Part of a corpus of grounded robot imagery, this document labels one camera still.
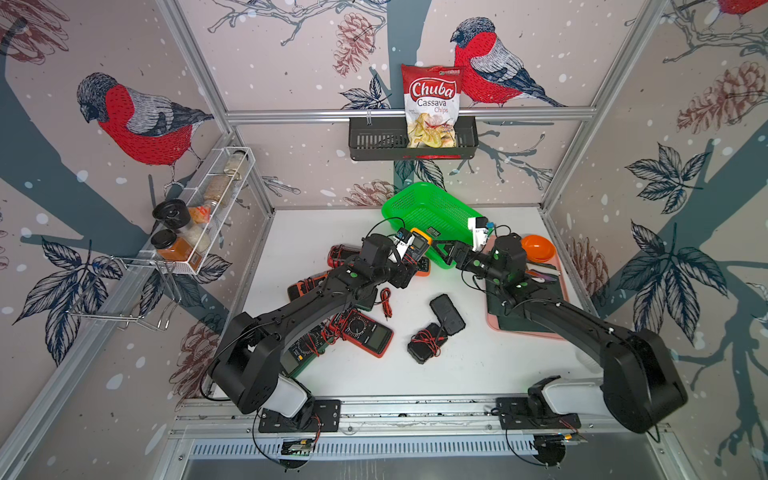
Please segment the orange multimeter with leads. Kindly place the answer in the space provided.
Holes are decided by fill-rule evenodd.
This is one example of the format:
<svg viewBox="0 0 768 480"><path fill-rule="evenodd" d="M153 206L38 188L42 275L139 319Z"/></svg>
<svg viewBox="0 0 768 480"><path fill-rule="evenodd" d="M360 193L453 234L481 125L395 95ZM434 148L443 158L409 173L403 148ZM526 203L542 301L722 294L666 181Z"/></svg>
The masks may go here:
<svg viewBox="0 0 768 480"><path fill-rule="evenodd" d="M426 256L423 256L419 259L419 261L416 264L417 270L415 275L420 277L427 277L430 275L431 271L431 262L430 259Z"/></svg>

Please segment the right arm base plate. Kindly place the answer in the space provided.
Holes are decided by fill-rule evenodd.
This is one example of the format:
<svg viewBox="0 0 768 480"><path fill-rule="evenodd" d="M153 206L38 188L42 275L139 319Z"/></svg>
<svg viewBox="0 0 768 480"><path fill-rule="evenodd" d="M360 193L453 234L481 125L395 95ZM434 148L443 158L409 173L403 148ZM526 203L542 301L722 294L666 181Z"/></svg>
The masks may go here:
<svg viewBox="0 0 768 480"><path fill-rule="evenodd" d="M557 414L538 397L499 397L493 409L505 430L547 430L581 428L577 414Z"/></svg>

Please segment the green plastic basket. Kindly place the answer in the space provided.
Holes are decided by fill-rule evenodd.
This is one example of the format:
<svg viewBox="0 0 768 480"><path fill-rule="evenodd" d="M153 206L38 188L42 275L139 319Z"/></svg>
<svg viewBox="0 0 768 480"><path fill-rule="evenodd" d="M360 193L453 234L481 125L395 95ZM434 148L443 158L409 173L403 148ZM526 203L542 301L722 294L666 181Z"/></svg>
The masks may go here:
<svg viewBox="0 0 768 480"><path fill-rule="evenodd" d="M463 204L446 191L430 183L415 183L392 197L382 206L382 215L391 222L398 220L402 227L395 234L395 245L398 250L401 229L407 231L417 228L434 241L458 240L471 244L471 233L467 227L470 217L485 217ZM441 235L432 237L428 229L433 227ZM439 256L431 249L424 255L437 264L446 268Z"/></svg>

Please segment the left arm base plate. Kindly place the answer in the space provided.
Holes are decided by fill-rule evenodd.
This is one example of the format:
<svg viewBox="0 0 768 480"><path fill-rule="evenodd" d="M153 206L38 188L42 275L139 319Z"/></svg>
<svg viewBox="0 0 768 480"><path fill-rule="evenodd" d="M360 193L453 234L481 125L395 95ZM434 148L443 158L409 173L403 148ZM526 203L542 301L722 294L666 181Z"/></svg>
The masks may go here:
<svg viewBox="0 0 768 480"><path fill-rule="evenodd" d="M292 417L263 409L258 423L259 433L337 432L340 400L318 400L311 397Z"/></svg>

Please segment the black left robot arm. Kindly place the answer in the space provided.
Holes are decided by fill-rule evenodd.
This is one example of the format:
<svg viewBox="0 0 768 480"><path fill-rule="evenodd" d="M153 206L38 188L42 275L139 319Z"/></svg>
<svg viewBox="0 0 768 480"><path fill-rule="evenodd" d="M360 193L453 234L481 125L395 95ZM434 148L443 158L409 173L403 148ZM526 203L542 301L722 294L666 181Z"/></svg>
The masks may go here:
<svg viewBox="0 0 768 480"><path fill-rule="evenodd" d="M288 347L321 321L375 296L379 285L406 288L429 248L427 240L365 237L361 252L331 270L320 286L271 312L232 318L208 375L241 413L259 410L278 390Z"/></svg>

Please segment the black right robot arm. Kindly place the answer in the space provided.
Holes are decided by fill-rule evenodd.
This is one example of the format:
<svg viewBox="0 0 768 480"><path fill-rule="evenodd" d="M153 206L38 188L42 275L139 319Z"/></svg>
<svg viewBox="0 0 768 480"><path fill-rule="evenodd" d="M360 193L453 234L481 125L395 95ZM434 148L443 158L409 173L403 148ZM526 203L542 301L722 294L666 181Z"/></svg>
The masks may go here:
<svg viewBox="0 0 768 480"><path fill-rule="evenodd" d="M683 381L658 334L615 326L553 295L534 280L516 233L496 238L485 252L487 219L479 220L482 240L434 240L431 248L446 265L483 280L508 312L550 329L596 361L603 371L603 404L619 424L645 433L687 404Z"/></svg>

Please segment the yellow multimeter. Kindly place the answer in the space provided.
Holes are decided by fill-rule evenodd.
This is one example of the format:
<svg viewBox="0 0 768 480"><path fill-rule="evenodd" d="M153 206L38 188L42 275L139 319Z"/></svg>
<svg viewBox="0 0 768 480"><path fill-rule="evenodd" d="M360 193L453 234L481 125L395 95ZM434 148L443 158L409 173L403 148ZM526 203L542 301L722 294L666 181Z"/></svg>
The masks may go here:
<svg viewBox="0 0 768 480"><path fill-rule="evenodd" d="M399 232L398 253L403 261L418 262L430 249L432 239L417 228Z"/></svg>

